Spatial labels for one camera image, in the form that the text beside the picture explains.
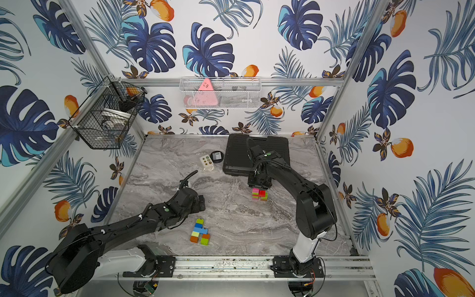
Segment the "black cable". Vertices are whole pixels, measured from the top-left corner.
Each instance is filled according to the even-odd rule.
[[[130,295],[130,296],[132,296],[132,297],[135,297],[135,295],[130,294],[129,292],[127,292],[127,291],[122,287],[122,285],[121,285],[120,282],[119,282],[119,274],[120,274],[120,272],[117,273],[117,283],[119,284],[119,286],[121,287],[121,289],[122,289],[125,293],[127,293],[128,295]]]

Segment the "gray marble table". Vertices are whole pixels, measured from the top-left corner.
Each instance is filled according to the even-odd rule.
[[[254,201],[247,177],[223,173],[222,163],[204,172],[199,155],[219,150],[225,152],[227,137],[148,137],[127,181],[111,222],[142,212],[149,202],[167,201],[176,192],[178,182],[191,171],[191,188],[204,195],[206,210],[190,215],[173,230],[162,230],[131,240],[117,249],[147,244],[157,254],[167,255],[288,255],[298,236],[295,200],[277,181],[268,191],[268,201]],[[322,168],[312,137],[289,137],[291,166],[303,177],[321,184]],[[197,218],[211,235],[209,245],[191,243]],[[327,234],[334,238],[334,228]],[[317,255],[348,256],[346,241],[339,234],[336,241],[322,241]]]

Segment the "black case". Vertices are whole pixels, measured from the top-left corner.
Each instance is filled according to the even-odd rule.
[[[223,172],[233,176],[248,176],[252,169],[247,155],[246,134],[231,134],[228,138],[223,161]],[[266,152],[278,152],[290,165],[289,140],[285,137],[251,137]]]

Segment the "blue block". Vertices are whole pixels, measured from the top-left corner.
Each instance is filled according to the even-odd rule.
[[[202,228],[196,228],[193,229],[193,232],[198,232],[198,233],[201,233],[201,234],[207,234],[208,233],[208,229],[202,229]]]

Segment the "black wire basket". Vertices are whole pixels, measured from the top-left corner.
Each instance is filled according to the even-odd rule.
[[[91,94],[94,92],[101,92],[98,100],[72,128],[92,149],[119,149],[147,92],[126,82],[111,82],[107,77]]]

